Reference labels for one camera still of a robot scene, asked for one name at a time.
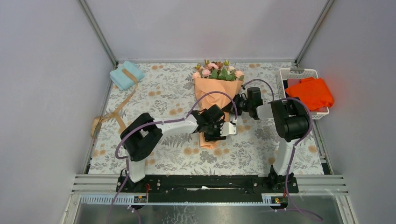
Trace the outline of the tan ribbon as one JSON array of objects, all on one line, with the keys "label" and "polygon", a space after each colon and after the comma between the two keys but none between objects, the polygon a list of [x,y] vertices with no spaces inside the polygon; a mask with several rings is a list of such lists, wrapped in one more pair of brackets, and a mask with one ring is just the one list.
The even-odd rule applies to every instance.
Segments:
[{"label": "tan ribbon", "polygon": [[119,115],[119,112],[123,109],[123,107],[130,101],[132,96],[136,93],[136,89],[138,87],[138,80],[127,69],[122,69],[121,71],[134,82],[134,90],[123,100],[123,102],[113,112],[106,113],[105,115],[99,115],[93,119],[91,126],[91,136],[93,138],[94,135],[100,131],[101,125],[111,119],[116,119],[121,132],[126,129],[125,122],[122,120],[121,116]]}]

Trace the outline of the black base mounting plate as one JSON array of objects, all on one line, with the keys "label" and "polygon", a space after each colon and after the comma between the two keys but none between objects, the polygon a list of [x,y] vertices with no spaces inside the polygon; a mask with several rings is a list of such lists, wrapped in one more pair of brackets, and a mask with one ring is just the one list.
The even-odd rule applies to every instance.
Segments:
[{"label": "black base mounting plate", "polygon": [[119,176],[116,190],[142,193],[150,203],[262,203],[263,194],[299,192],[293,176],[258,175],[147,175],[138,182]]}]

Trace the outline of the floral patterned table mat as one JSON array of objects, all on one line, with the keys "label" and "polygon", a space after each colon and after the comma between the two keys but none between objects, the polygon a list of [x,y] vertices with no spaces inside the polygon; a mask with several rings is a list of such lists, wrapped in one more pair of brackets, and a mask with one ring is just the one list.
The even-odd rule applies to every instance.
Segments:
[{"label": "floral patterned table mat", "polygon": [[[145,73],[120,117],[130,125],[140,114],[174,119],[184,116],[196,101],[192,63],[141,63]],[[102,124],[88,173],[118,174],[126,162],[117,159],[120,127],[115,119]],[[280,139],[273,120],[254,120],[247,113],[238,118],[238,134],[220,141],[213,149],[200,146],[197,134],[162,139],[145,160],[154,175],[265,175],[278,155]]]}]

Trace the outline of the tan wrapping paper sheet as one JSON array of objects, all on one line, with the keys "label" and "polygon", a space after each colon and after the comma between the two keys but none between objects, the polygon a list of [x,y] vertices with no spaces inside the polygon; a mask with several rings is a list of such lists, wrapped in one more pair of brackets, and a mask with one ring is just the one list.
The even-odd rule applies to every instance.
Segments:
[{"label": "tan wrapping paper sheet", "polygon": [[210,94],[204,97],[198,103],[200,109],[208,109],[212,105],[217,105],[220,108],[225,107],[231,103],[231,99],[239,93],[243,81],[226,81],[209,78],[195,78],[194,90],[196,99],[201,98],[204,94],[217,91],[218,93]]}]

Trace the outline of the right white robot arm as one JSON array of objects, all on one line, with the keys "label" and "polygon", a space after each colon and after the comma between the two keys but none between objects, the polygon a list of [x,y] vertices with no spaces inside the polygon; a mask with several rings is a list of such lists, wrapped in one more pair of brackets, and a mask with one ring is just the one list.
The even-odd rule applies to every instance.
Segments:
[{"label": "right white robot arm", "polygon": [[222,111],[238,116],[247,112],[255,120],[274,120],[280,142],[278,155],[270,168],[266,185],[274,192],[284,189],[293,177],[295,147],[312,129],[308,107],[298,97],[283,98],[264,104],[260,88],[250,87],[247,94],[235,95],[233,102],[223,107]]}]

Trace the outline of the orange folded cloth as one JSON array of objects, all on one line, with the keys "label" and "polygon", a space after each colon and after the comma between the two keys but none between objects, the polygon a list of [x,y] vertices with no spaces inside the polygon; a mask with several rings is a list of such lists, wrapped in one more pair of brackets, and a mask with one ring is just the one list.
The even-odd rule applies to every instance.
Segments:
[{"label": "orange folded cloth", "polygon": [[310,111],[318,111],[321,108],[331,108],[335,101],[322,78],[308,77],[294,79],[288,84],[285,93],[292,98],[299,98]]}]

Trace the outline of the pink fake flower bunch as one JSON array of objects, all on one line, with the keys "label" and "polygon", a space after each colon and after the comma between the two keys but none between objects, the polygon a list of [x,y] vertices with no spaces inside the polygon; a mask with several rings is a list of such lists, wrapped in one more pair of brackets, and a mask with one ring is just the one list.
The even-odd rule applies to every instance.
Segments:
[{"label": "pink fake flower bunch", "polygon": [[229,60],[221,61],[210,61],[204,60],[204,64],[197,64],[195,66],[195,72],[192,74],[192,79],[206,78],[223,81],[243,81],[245,74],[243,71],[230,65]]}]

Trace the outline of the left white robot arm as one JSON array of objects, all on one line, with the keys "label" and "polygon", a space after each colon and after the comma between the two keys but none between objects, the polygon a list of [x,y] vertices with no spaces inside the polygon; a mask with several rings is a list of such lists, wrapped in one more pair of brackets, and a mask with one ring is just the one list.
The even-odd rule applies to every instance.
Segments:
[{"label": "left white robot arm", "polygon": [[219,141],[236,134],[236,129],[233,123],[225,122],[225,114],[217,105],[202,111],[193,110],[186,117],[174,120],[141,114],[120,135],[121,145],[128,154],[127,186],[134,192],[144,188],[145,160],[161,139],[192,133],[203,133],[206,141]]}]

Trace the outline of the light blue folded towel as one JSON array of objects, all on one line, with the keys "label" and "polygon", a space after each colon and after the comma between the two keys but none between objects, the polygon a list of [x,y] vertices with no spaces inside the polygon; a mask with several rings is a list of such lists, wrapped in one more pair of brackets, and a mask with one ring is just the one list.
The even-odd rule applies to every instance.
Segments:
[{"label": "light blue folded towel", "polygon": [[[126,75],[123,70],[126,70],[132,74],[136,81]],[[134,86],[144,77],[144,72],[140,70],[135,63],[131,63],[129,61],[125,61],[117,69],[110,72],[110,79],[121,91],[127,90],[128,88]]]}]

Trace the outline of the white plastic basket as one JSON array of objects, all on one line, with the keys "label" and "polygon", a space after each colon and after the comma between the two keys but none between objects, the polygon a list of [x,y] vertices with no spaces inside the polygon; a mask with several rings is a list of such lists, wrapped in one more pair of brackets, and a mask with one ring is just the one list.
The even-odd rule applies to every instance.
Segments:
[{"label": "white plastic basket", "polygon": [[276,81],[279,98],[299,98],[308,106],[313,119],[329,114],[334,99],[316,70],[281,68]]}]

